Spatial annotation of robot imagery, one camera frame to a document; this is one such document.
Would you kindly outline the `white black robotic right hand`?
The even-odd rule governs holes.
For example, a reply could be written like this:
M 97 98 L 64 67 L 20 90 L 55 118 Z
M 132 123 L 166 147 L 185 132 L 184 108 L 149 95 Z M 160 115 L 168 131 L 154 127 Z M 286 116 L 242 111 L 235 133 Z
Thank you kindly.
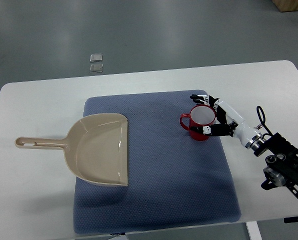
M 245 119 L 225 101 L 208 94 L 193 94 L 190 99 L 197 104 L 211 107 L 216 113 L 216 124 L 192 126 L 190 130 L 208 136 L 231 136 L 240 140 L 243 147 L 256 150 L 265 140 L 258 129 L 250 127 Z

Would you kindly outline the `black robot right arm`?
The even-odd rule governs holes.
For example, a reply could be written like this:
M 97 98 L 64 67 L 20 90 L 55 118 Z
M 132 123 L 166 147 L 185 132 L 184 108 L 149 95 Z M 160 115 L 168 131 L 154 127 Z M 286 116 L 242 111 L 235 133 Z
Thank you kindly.
M 260 121 L 258 128 L 264 128 L 265 134 L 257 134 L 251 145 L 254 155 L 259 157 L 265 151 L 267 167 L 263 172 L 266 180 L 261 184 L 264 190 L 286 187 L 298 199 L 298 148 L 282 137 L 278 132 L 273 134 L 266 126 L 266 117 L 261 106 L 256 108 Z

